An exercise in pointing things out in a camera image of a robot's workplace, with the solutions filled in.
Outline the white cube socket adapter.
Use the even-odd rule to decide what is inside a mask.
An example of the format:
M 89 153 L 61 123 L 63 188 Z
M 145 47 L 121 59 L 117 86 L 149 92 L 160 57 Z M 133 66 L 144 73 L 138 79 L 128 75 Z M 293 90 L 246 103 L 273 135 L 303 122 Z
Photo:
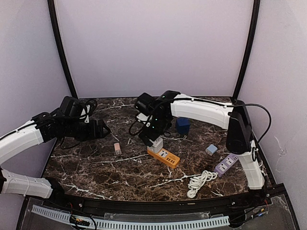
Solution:
M 149 150 L 152 151 L 153 153 L 159 153 L 162 148 L 163 148 L 163 139 L 161 137 L 158 137 L 149 147 Z

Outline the pink wall charger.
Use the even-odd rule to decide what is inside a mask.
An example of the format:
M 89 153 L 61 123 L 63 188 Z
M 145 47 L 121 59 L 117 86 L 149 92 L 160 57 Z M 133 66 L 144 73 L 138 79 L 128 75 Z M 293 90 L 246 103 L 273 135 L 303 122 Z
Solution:
M 114 151 L 116 155 L 121 155 L 121 148 L 119 143 L 114 144 Z

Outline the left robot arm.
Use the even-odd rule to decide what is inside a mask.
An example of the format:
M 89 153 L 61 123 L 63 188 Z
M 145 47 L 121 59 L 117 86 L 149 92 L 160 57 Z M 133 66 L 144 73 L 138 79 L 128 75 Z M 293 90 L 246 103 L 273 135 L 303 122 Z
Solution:
M 53 139 L 74 138 L 78 142 L 102 139 L 110 134 L 103 120 L 93 120 L 91 115 L 97 107 L 95 99 L 82 102 L 66 96 L 61 105 L 51 113 L 33 116 L 21 127 L 0 138 L 0 162 L 5 163 L 33 146 Z M 68 204 L 64 189 L 56 179 L 34 178 L 16 174 L 4 168 L 0 170 L 0 192 L 49 199 L 57 209 Z

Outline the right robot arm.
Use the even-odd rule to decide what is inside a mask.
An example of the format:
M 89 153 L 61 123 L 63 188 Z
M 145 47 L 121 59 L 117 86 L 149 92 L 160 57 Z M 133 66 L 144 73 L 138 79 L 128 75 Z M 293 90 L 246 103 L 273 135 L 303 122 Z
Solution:
M 227 130 L 226 148 L 238 157 L 248 187 L 253 190 L 245 196 L 245 204 L 255 208 L 263 201 L 260 189 L 265 179 L 256 159 L 257 141 L 252 135 L 247 104 L 242 101 L 236 104 L 215 102 L 166 91 L 157 99 L 144 92 L 137 98 L 134 107 L 139 111 L 136 120 L 143 123 L 136 135 L 147 147 L 154 146 L 156 140 L 171 127 L 174 117 L 202 121 Z

